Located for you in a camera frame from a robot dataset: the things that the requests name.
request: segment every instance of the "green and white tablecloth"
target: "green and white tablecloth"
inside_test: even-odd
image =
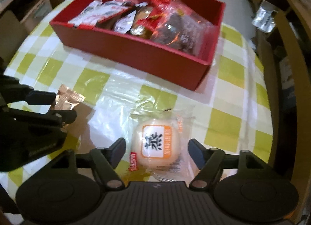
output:
[[[77,120],[67,128],[63,149],[84,153],[94,147],[108,147],[119,137],[130,139],[123,120],[135,106],[151,109],[190,106],[194,118],[191,138],[207,148],[218,147],[231,154],[248,149],[268,161],[273,129],[263,66],[239,32],[222,25],[213,66],[200,87],[192,92],[131,67],[64,46],[49,21],[71,1],[65,1],[44,18],[5,71],[6,75],[15,76],[20,83],[37,90],[57,93],[60,85],[65,84],[86,97],[77,107]],[[40,113],[49,109],[25,102],[10,107]],[[18,187],[60,152],[1,173],[0,183],[14,199]],[[148,173],[129,174],[128,166],[127,151],[117,172],[125,181],[149,180]]]

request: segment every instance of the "gold foil candy wrapper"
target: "gold foil candy wrapper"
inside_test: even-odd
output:
[[[62,84],[57,92],[53,110],[72,110],[75,106],[83,102],[84,99],[85,96],[76,93]]]

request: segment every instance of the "red cardboard box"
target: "red cardboard box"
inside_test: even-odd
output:
[[[83,26],[74,28],[67,24],[92,1],[74,0],[50,22],[64,45],[132,66],[190,90],[198,87],[214,58],[225,3],[217,0],[181,0],[215,25],[205,36],[204,50],[201,50],[199,57],[195,57],[136,36],[97,27],[91,30]]]

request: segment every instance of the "brown foil package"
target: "brown foil package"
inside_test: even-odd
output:
[[[72,110],[75,106],[83,102],[85,97],[72,91],[69,87],[62,84],[57,92],[55,105],[52,110]]]
[[[145,39],[149,39],[152,35],[152,31],[146,29],[144,26],[137,24],[137,21],[140,19],[146,19],[151,11],[152,11],[153,7],[152,6],[146,6],[146,7],[142,7],[134,20],[134,24],[132,26],[132,28],[130,29],[130,34],[133,36],[138,36],[141,38],[145,38]]]

